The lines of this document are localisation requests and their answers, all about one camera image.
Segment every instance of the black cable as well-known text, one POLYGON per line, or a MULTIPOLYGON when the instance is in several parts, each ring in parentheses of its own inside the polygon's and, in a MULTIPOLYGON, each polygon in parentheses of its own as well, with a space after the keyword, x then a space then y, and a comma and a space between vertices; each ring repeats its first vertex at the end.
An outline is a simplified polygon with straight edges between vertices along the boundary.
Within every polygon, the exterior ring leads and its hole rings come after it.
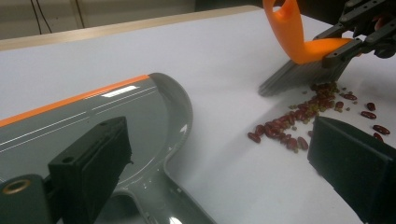
MULTIPOLYGON (((35 5, 33 4, 33 0, 30 0, 30 3, 32 3, 32 8, 33 11, 35 12, 35 5)), ((41 33, 41 26, 40 26, 40 21, 38 21, 37 13, 35 12, 35 20, 37 21, 37 26, 38 26, 38 31, 41 33)))
POLYGON ((47 27, 49 28, 49 32, 52 33, 52 31, 51 31, 51 29, 50 29, 50 26, 49 26, 49 24, 48 24, 48 22, 47 22, 47 20, 46 20, 46 17, 44 16, 43 11, 41 10, 40 3, 38 2, 38 0, 35 0, 35 1, 37 2, 38 9, 40 10, 40 13, 41 13, 41 16, 42 16, 43 19, 44 19, 44 22, 47 24, 47 27))

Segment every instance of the white surface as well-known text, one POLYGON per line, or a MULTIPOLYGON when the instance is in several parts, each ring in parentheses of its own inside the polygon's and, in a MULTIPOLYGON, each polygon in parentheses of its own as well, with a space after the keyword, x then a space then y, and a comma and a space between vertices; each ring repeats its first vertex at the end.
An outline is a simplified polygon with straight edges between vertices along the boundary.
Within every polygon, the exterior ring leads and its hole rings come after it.
MULTIPOLYGON (((307 39, 327 26, 305 19, 307 39)), ((278 142, 247 138, 255 125, 308 95, 300 88, 262 98, 262 82, 287 60, 261 10, 189 21, 74 43, 0 52, 0 119, 141 74, 174 77, 189 94, 194 123, 169 169, 218 223, 361 223, 306 159, 278 142)), ((339 85, 359 97, 351 111, 328 116, 371 133, 387 126, 396 146, 395 58, 355 59, 339 85), (378 119, 358 113, 377 105, 378 119)), ((310 125, 299 125, 306 136, 310 125)))

